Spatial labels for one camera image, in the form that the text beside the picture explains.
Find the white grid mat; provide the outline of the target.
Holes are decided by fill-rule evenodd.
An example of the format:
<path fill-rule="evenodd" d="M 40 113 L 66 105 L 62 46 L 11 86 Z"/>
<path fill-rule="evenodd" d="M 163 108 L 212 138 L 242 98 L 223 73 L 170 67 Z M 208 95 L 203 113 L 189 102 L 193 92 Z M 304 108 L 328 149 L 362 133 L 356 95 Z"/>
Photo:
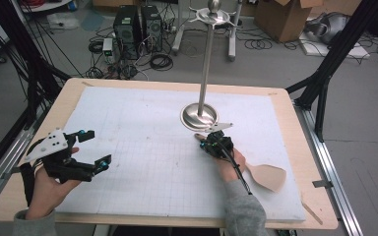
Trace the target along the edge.
<path fill-rule="evenodd" d="M 109 168 L 77 187 L 61 212 L 222 218 L 225 190 L 215 161 L 199 147 L 180 111 L 197 93 L 176 90 L 87 87 L 65 130 L 93 130 L 76 159 L 110 155 Z M 228 123 L 225 134 L 252 166 L 286 172 L 270 191 L 243 174 L 272 221 L 302 221 L 305 212 L 286 153 L 274 104 L 267 95 L 210 92 L 208 104 Z"/>

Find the grey bag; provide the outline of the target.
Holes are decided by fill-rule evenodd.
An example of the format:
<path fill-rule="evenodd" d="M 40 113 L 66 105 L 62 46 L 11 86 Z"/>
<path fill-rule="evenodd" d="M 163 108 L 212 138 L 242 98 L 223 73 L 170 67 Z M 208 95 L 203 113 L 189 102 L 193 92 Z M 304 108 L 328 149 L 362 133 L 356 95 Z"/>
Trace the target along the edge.
<path fill-rule="evenodd" d="M 322 13 L 317 18 L 305 23 L 304 32 L 310 32 L 321 42 L 330 45 L 349 21 L 349 16 L 338 13 Z"/>

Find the clear plastic bag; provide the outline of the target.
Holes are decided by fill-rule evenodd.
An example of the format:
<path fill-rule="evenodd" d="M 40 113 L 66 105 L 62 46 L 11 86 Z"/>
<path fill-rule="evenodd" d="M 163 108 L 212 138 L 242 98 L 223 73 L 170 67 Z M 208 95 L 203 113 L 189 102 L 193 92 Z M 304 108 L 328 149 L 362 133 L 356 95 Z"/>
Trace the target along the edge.
<path fill-rule="evenodd" d="M 46 17 L 54 30 L 73 30 L 79 26 L 78 19 L 72 13 L 55 13 Z"/>

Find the white stand leg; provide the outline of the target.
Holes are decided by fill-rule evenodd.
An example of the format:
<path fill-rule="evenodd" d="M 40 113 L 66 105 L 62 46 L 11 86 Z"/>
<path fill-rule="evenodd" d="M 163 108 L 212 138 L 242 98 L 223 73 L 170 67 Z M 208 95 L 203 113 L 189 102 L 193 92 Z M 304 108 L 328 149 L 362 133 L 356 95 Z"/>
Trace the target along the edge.
<path fill-rule="evenodd" d="M 179 51 L 183 33 L 185 30 L 184 20 L 183 20 L 183 2 L 184 0 L 177 0 L 177 5 L 178 5 L 177 27 L 176 27 L 175 38 L 171 47 L 171 51 L 173 52 L 174 55 L 176 55 Z"/>
<path fill-rule="evenodd" d="M 230 35 L 228 37 L 228 59 L 233 62 L 236 55 L 236 30 L 238 27 L 239 17 L 242 9 L 242 0 L 237 0 L 236 10 L 230 16 L 233 26 L 230 28 Z"/>

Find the large black computer tower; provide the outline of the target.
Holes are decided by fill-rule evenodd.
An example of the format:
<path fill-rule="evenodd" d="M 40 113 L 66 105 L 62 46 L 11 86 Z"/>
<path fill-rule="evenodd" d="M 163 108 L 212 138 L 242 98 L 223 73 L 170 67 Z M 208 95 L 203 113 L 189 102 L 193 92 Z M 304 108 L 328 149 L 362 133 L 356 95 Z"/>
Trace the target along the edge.
<path fill-rule="evenodd" d="M 138 45 L 142 41 L 142 32 L 135 5 L 121 5 L 116 14 L 113 29 L 119 46 L 119 51 L 126 59 L 138 59 Z"/>

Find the steel utensil hanging stand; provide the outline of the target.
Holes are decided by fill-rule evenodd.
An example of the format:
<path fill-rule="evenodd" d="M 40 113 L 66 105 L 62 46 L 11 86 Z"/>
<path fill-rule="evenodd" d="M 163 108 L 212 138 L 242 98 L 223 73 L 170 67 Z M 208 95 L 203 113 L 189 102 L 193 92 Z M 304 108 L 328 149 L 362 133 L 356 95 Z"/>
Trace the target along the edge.
<path fill-rule="evenodd" d="M 194 21 L 199 21 L 207 27 L 207 39 L 203 61 L 202 82 L 199 94 L 199 101 L 186 105 L 181 113 L 182 124 L 192 131 L 209 132 L 219 122 L 219 114 L 213 106 L 205 102 L 208 77 L 212 56 L 214 30 L 216 26 L 225 24 L 232 25 L 229 13 L 221 9 L 221 0 L 208 0 L 207 8 L 196 10 Z"/>

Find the brown cardboard box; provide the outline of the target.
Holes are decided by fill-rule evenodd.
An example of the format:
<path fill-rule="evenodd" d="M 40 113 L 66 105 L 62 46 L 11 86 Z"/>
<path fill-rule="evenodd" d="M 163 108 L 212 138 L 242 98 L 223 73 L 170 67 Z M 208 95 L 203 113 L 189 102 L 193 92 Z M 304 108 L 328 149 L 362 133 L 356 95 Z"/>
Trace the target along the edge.
<path fill-rule="evenodd" d="M 278 42 L 297 40 L 314 7 L 324 0 L 259 0 L 255 25 Z"/>

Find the white flat board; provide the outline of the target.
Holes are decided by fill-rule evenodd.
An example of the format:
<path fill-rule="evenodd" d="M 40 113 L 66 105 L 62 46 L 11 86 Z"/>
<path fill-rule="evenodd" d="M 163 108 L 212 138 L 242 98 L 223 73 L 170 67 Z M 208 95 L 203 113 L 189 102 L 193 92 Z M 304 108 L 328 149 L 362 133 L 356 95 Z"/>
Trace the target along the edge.
<path fill-rule="evenodd" d="M 328 45 L 323 43 L 312 33 L 303 32 L 298 41 L 307 56 L 325 57 L 330 51 Z M 353 49 L 347 54 L 347 58 L 353 59 L 368 59 L 369 57 L 370 54 L 359 43 L 356 43 Z"/>

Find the round white table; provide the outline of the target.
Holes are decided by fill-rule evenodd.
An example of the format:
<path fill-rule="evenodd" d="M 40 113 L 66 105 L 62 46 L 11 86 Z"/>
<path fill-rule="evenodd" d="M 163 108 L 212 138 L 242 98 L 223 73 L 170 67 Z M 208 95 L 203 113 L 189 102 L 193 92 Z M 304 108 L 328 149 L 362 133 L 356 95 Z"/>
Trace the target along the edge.
<path fill-rule="evenodd" d="M 59 8 L 62 6 L 67 6 L 69 3 L 71 3 L 73 0 L 61 0 L 60 2 L 50 2 L 49 0 L 46 0 L 42 5 L 40 6 L 25 6 L 23 4 L 20 5 L 21 10 L 26 12 L 42 12 L 42 11 L 48 11 L 55 8 Z"/>

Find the slim black computer tower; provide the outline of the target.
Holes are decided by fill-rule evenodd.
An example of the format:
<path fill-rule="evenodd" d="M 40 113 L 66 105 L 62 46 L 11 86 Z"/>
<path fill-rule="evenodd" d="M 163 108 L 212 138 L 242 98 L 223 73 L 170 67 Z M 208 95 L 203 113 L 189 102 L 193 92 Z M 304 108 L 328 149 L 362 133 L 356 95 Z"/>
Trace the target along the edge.
<path fill-rule="evenodd" d="M 141 8 L 144 42 L 149 52 L 162 51 L 162 25 L 158 8 L 146 5 Z"/>

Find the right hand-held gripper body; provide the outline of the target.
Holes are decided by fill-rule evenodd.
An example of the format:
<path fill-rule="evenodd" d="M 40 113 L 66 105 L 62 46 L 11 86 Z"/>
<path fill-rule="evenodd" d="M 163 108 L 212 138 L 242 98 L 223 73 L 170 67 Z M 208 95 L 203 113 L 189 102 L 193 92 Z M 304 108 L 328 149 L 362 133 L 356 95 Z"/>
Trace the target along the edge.
<path fill-rule="evenodd" d="M 217 123 L 208 129 L 209 134 L 215 133 L 217 142 L 212 144 L 209 137 L 205 137 L 205 142 L 209 144 L 209 150 L 206 151 L 207 154 L 220 158 L 226 161 L 230 161 L 232 158 L 233 142 L 231 137 L 226 137 L 224 135 L 223 129 L 231 127 L 232 124 L 220 124 Z"/>

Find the grey metal rail bracket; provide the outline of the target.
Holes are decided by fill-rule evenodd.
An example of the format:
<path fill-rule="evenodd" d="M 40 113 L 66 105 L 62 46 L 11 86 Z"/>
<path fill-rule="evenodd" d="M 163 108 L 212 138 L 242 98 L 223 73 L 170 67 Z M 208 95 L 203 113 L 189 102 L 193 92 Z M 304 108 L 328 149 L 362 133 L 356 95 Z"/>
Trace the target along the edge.
<path fill-rule="evenodd" d="M 331 181 L 327 180 L 318 180 L 318 181 L 313 181 L 312 182 L 313 186 L 315 188 L 325 188 L 325 189 L 330 189 L 333 187 L 333 183 Z"/>

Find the person's left hand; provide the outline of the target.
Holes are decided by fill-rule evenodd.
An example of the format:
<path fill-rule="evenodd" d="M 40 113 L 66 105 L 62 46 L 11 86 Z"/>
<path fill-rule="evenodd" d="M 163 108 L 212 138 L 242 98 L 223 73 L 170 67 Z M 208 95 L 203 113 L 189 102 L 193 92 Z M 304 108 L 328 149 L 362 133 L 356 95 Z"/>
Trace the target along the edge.
<path fill-rule="evenodd" d="M 50 215 L 79 185 L 78 180 L 59 183 L 48 176 L 44 167 L 39 168 L 35 172 L 33 195 L 25 219 L 36 220 Z"/>

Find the thin wooden strip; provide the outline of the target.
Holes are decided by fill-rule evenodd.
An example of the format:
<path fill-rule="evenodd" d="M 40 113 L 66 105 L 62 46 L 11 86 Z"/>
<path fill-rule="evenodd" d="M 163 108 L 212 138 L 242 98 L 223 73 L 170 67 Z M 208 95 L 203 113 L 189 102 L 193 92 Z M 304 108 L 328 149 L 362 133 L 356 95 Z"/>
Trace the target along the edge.
<path fill-rule="evenodd" d="M 312 208 L 305 202 L 301 202 L 304 209 L 320 224 L 323 225 L 323 220 L 312 210 Z"/>

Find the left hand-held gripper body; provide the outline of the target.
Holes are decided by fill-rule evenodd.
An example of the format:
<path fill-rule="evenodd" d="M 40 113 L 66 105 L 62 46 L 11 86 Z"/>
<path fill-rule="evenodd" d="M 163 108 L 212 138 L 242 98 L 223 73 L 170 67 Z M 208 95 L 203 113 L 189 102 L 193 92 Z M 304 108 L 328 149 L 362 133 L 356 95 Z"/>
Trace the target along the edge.
<path fill-rule="evenodd" d="M 66 134 L 55 129 L 29 148 L 25 161 L 41 162 L 47 174 L 61 183 L 67 180 L 91 182 L 95 176 L 95 165 L 78 162 L 72 157 L 76 133 Z"/>

